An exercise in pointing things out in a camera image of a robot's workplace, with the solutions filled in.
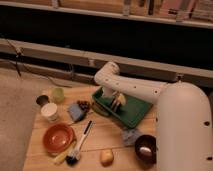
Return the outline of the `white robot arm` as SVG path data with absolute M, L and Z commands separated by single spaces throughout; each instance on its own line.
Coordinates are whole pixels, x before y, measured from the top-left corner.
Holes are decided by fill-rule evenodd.
M 210 101 L 198 86 L 123 77 L 106 63 L 94 76 L 108 89 L 156 106 L 157 171 L 213 171 L 213 121 Z

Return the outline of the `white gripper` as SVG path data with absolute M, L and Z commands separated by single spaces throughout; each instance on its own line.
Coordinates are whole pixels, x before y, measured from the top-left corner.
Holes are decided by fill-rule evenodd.
M 110 89 L 110 88 L 107 88 L 107 87 L 103 87 L 102 88 L 102 91 L 103 91 L 103 94 L 102 94 L 102 97 L 103 98 L 113 98 L 111 100 L 111 102 L 109 103 L 108 107 L 111 109 L 114 105 L 114 102 L 115 102 L 115 96 L 117 95 L 117 92 L 113 89 Z M 120 93 L 117 100 L 122 104 L 122 105 L 125 105 L 126 104 L 126 98 L 125 96 Z

